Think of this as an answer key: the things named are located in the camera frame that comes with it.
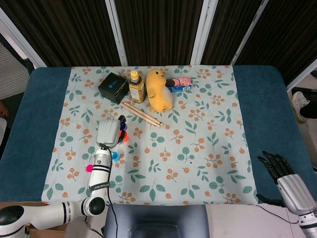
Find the floral tablecloth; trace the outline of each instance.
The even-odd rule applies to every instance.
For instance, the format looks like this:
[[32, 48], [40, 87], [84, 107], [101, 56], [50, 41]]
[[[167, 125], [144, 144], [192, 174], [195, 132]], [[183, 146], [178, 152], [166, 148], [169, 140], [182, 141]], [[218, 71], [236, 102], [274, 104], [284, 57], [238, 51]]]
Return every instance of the floral tablecloth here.
[[[155, 127], [103, 98], [99, 84], [113, 72], [144, 79], [155, 67], [73, 67], [65, 92], [42, 200], [80, 200], [90, 195], [99, 121], [127, 118], [129, 139], [113, 151], [110, 196], [114, 203], [188, 205], [256, 204], [256, 187], [231, 66], [157, 67], [166, 77], [190, 76], [190, 91], [173, 93], [173, 110], [150, 113], [148, 99], [134, 104], [158, 118]], [[127, 95], [123, 101], [130, 101]]]

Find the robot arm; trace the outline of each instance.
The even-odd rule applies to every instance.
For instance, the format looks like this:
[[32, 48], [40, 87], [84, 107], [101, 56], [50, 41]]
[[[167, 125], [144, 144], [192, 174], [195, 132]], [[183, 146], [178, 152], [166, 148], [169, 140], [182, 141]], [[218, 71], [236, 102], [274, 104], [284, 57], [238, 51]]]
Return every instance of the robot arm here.
[[110, 148], [122, 142], [125, 117], [106, 119], [99, 123], [97, 144], [101, 147], [95, 154], [89, 180], [91, 196], [78, 202], [62, 202], [43, 207], [9, 206], [0, 210], [0, 237], [24, 237], [24, 225], [31, 223], [37, 229], [47, 229], [69, 223], [79, 216], [97, 216], [106, 206], [106, 190], [111, 170]]
[[307, 238], [317, 238], [317, 218], [313, 211], [317, 204], [298, 174], [295, 174], [288, 162], [280, 155], [269, 154], [258, 159], [265, 165], [274, 180], [282, 200], [271, 200], [257, 194], [257, 197], [272, 205], [286, 206], [290, 212], [299, 216], [299, 226]]

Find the white sneaker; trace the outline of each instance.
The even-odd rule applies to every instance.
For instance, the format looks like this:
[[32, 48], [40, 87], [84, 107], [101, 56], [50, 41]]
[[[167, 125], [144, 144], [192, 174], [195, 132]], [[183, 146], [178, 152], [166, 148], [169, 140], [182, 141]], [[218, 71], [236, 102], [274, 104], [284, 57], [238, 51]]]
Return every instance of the white sneaker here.
[[296, 120], [299, 123], [304, 123], [307, 121], [307, 118], [303, 117], [300, 114], [300, 109], [306, 106], [310, 101], [307, 100], [302, 92], [296, 92], [292, 96], [292, 107], [295, 111]]

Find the yellow plush duck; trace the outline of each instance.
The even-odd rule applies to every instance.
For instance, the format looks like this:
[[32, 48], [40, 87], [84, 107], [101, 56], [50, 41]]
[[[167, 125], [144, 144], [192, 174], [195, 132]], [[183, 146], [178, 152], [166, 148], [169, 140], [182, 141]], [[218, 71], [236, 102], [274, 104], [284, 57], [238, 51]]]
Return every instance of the yellow plush duck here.
[[165, 86], [166, 78], [158, 68], [152, 69], [147, 75], [146, 88], [151, 104], [151, 113], [169, 111], [173, 107], [170, 90]]

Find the table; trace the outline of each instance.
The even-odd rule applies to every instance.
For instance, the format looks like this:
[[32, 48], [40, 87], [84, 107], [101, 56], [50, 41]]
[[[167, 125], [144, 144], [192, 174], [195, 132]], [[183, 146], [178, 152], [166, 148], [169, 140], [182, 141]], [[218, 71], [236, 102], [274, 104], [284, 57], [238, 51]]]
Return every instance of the table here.
[[[257, 160], [266, 150], [287, 158], [316, 199], [316, 178], [280, 73], [258, 65], [233, 70], [258, 193], [280, 197]], [[0, 161], [0, 201], [41, 200], [69, 74], [69, 67], [32, 72]]]

